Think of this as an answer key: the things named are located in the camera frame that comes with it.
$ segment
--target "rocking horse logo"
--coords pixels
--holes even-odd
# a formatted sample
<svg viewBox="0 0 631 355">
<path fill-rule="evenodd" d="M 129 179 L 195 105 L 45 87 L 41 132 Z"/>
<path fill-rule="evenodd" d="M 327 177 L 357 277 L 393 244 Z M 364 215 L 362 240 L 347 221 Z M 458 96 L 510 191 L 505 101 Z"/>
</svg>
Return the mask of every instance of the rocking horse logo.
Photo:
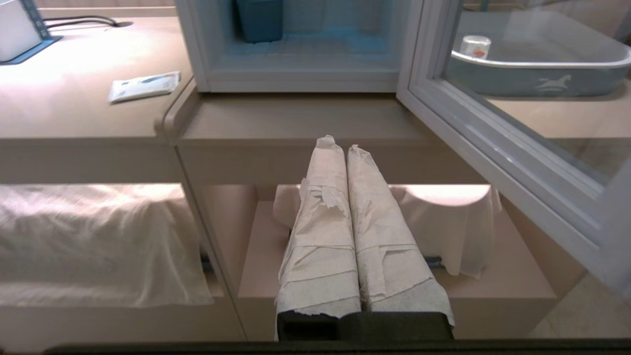
<svg viewBox="0 0 631 355">
<path fill-rule="evenodd" d="M 545 81 L 543 84 L 535 87 L 535 89 L 539 91 L 562 91 L 567 88 L 565 84 L 566 81 L 570 81 L 572 79 L 572 75 L 563 75 L 561 78 L 557 80 L 550 80 L 547 78 L 541 78 L 539 81 Z"/>
</svg>

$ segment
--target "blue plastic tub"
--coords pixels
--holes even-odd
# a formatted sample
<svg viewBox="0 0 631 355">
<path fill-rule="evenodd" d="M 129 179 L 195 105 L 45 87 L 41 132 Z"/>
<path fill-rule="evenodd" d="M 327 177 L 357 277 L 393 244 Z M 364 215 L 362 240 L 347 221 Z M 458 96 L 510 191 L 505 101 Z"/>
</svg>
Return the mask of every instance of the blue plastic tub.
<svg viewBox="0 0 631 355">
<path fill-rule="evenodd" d="M 237 0 L 244 41 L 273 42 L 283 38 L 283 0 Z"/>
<path fill-rule="evenodd" d="M 486 59 L 459 52 L 466 35 L 491 39 Z M 560 13 L 465 12 L 447 77 L 483 95 L 597 96 L 614 91 L 629 67 L 629 47 Z"/>
</svg>

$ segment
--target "mini fridge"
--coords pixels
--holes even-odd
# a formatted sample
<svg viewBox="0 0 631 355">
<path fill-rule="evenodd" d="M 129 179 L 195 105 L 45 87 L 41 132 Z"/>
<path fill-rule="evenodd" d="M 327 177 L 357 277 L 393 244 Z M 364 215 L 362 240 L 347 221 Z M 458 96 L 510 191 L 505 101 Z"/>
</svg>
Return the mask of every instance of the mini fridge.
<svg viewBox="0 0 631 355">
<path fill-rule="evenodd" d="M 199 91 L 396 92 L 409 0 L 176 5 Z"/>
</svg>

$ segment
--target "white device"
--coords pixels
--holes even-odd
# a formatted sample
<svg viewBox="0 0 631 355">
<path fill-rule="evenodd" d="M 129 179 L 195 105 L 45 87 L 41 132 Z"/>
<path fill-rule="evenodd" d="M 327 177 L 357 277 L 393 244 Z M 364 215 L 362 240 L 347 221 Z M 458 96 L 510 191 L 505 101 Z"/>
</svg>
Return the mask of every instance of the white device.
<svg viewBox="0 0 631 355">
<path fill-rule="evenodd" d="M 20 0 L 0 0 L 0 62 L 9 61 L 41 42 Z"/>
</svg>

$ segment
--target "black cord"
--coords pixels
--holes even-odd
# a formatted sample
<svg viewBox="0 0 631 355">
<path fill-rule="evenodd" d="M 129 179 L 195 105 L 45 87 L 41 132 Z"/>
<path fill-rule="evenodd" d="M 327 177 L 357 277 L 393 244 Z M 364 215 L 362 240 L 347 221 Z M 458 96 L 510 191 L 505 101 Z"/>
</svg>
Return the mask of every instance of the black cord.
<svg viewBox="0 0 631 355">
<path fill-rule="evenodd" d="M 46 25 L 46 27 L 54 28 L 54 27 L 61 27 L 61 26 L 79 25 L 80 23 L 103 23 L 105 25 L 110 25 L 112 27 L 121 27 L 121 24 L 116 22 L 113 18 L 109 18 L 105 16 L 98 16 L 98 15 L 44 18 L 44 21 L 64 21 L 64 20 L 77 20 L 77 21 L 53 23 L 52 25 Z"/>
</svg>

